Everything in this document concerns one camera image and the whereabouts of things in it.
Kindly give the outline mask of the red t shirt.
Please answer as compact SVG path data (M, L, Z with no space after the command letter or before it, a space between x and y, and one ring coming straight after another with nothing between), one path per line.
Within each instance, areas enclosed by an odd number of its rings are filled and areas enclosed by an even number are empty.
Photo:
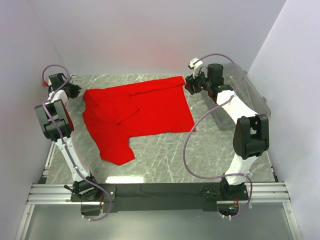
M187 133L194 126L182 76L84 92L82 114L100 158L121 166L135 159L130 138Z

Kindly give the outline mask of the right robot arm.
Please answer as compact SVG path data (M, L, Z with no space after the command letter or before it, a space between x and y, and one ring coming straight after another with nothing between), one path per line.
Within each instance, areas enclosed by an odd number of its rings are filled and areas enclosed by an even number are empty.
M248 107L237 96L236 90L224 83L221 64L209 64L207 72L203 72L202 62L190 63L189 68L193 73L186 77L185 89L192 95L207 91L217 107L223 108L235 123L234 157L219 187L219 195L230 200L243 192L251 166L269 149L269 119Z

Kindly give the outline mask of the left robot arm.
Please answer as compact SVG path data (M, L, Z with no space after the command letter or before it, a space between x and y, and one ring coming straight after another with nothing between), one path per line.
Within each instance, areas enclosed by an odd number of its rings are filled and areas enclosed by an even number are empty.
M64 188L85 202L101 200L102 191L75 147L72 136L75 128L66 109L68 100L76 98L81 87L70 83L63 73L50 75L47 86L48 99L34 110L44 136L61 151L70 169L73 184Z

